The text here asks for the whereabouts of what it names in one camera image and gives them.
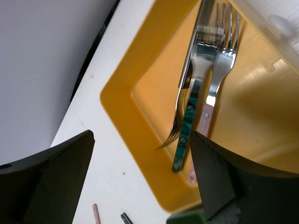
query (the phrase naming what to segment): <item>black plastic piece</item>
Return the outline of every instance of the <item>black plastic piece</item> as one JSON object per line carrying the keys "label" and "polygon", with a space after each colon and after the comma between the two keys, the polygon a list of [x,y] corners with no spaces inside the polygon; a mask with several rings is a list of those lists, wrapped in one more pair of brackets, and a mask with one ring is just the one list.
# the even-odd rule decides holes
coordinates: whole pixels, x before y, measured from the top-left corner
{"label": "black plastic piece", "polygon": [[191,135],[206,218],[213,224],[299,223],[299,175],[248,160]]}
{"label": "black plastic piece", "polygon": [[71,224],[93,145],[93,133],[85,131],[0,166],[0,223]]}

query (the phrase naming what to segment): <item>yellow plastic tray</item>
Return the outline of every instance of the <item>yellow plastic tray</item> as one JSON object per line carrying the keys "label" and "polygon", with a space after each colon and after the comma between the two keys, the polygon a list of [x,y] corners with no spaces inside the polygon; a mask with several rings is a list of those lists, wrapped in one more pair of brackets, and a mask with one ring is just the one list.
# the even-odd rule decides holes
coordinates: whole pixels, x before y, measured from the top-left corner
{"label": "yellow plastic tray", "polygon": [[[175,174],[171,166],[176,142],[155,150],[171,129],[199,3],[156,0],[100,95],[167,211],[201,203],[198,188],[187,184],[190,153],[182,172]],[[240,40],[235,66],[216,105],[210,137],[251,160],[299,173],[299,76],[242,18]]]}

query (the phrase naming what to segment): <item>utensil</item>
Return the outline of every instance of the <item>utensil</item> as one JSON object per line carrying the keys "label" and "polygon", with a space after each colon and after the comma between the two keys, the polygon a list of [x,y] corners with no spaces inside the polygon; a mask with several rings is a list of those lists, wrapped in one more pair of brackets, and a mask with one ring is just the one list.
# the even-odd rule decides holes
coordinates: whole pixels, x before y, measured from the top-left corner
{"label": "utensil", "polygon": [[191,66],[190,65],[190,57],[191,57],[192,50],[194,49],[194,45],[196,44],[196,38],[197,38],[197,34],[198,34],[197,28],[198,28],[199,24],[201,24],[203,26],[208,25],[214,2],[215,2],[215,0],[202,0],[202,2],[200,4],[199,12],[197,15],[196,22],[194,24],[193,33],[192,33],[192,37],[190,40],[188,52],[187,52],[186,59],[184,62],[182,75],[181,75],[179,85],[178,85],[178,95],[177,95],[176,105],[175,105],[175,115],[174,115],[171,131],[170,131],[170,134],[168,135],[167,139],[165,140],[165,142],[157,149],[168,146],[179,136],[179,131],[183,124],[183,101],[184,101],[185,95],[186,95],[186,91],[184,91],[183,89],[189,88],[191,78],[192,78],[192,69],[190,68],[190,66]]}
{"label": "utensil", "polygon": [[[228,19],[228,39],[226,40],[225,36],[225,4],[223,3],[223,12],[222,12],[222,27],[224,29],[224,34],[222,36],[220,49],[217,53],[215,62],[212,66],[212,78],[209,86],[208,95],[206,98],[206,102],[203,106],[203,110],[201,113],[201,118],[199,122],[198,131],[204,135],[208,135],[211,118],[214,111],[214,106],[217,101],[217,96],[219,93],[219,88],[225,79],[226,75],[232,70],[235,64],[235,58],[237,56],[237,48],[238,48],[238,39],[239,39],[239,24],[240,24],[240,15],[237,12],[236,18],[236,28],[235,28],[235,42],[232,45],[232,26],[233,26],[233,10],[232,5],[229,4],[229,19]],[[191,168],[188,176],[189,184],[196,183],[196,175],[194,171],[193,162],[191,164]]]}
{"label": "utensil", "polygon": [[174,156],[172,171],[178,173],[181,170],[187,142],[191,133],[191,127],[194,120],[198,97],[206,73],[211,69],[213,61],[216,58],[218,50],[218,43],[220,43],[220,36],[223,30],[218,29],[218,11],[217,5],[217,18],[216,27],[207,27],[199,25],[197,41],[191,55],[191,62],[193,67],[193,76],[191,79],[191,93],[188,98],[183,125],[180,130],[177,150]]}

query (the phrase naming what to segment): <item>black pen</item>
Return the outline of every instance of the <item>black pen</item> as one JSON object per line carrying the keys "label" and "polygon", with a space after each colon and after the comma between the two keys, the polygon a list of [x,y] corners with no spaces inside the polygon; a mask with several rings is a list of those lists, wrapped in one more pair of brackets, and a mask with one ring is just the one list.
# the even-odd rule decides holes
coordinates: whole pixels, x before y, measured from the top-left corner
{"label": "black pen", "polygon": [[125,224],[133,224],[126,213],[122,213],[121,218]]}

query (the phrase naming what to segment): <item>green handle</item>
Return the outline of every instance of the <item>green handle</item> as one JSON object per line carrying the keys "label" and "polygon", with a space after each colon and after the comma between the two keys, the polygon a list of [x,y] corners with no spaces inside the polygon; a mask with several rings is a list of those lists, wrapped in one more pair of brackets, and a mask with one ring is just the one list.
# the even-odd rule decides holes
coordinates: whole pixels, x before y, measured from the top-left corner
{"label": "green handle", "polygon": [[198,104],[198,96],[202,86],[202,80],[195,79],[188,98],[187,108],[183,119],[183,125],[178,138],[178,145],[174,160],[172,164],[172,171],[175,173],[180,172],[186,152],[187,143],[191,133],[192,123],[195,117],[196,108]]}

